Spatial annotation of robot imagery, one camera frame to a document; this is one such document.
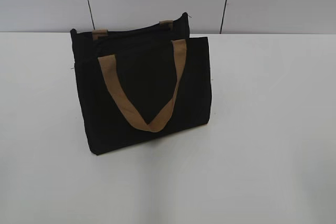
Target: bag handle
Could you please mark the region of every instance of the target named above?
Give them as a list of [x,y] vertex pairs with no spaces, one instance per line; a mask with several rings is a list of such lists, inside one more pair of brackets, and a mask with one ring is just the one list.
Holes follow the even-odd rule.
[[98,58],[104,81],[110,95],[114,99],[116,105],[118,106],[120,112],[123,114],[125,119],[130,123],[130,125],[138,130],[159,132],[166,126],[167,122],[172,117],[177,91],[185,66],[187,52],[185,39],[172,40],[172,44],[177,77],[175,90],[170,101],[161,109],[161,111],[149,124],[145,122],[145,120],[127,98],[124,90],[122,89],[117,75],[117,60],[115,57],[116,55],[107,55]]

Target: white table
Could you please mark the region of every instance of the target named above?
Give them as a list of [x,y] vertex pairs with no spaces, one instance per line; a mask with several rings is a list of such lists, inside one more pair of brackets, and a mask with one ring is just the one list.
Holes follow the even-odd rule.
[[336,220],[336,35],[209,35],[209,125],[90,153],[69,34],[0,34],[0,223]]

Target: tan handle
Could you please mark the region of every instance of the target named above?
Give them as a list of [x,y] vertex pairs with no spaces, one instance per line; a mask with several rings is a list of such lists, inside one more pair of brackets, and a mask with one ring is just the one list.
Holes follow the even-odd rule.
[[117,75],[117,61],[115,59],[115,55],[107,55],[98,58],[104,81],[110,95],[114,99],[125,119],[138,130],[159,132],[166,126],[167,122],[172,117],[187,53],[185,39],[172,40],[172,43],[177,77],[175,90],[171,100],[161,109],[161,111],[149,124],[145,122],[140,113],[127,98],[124,90],[121,87]]

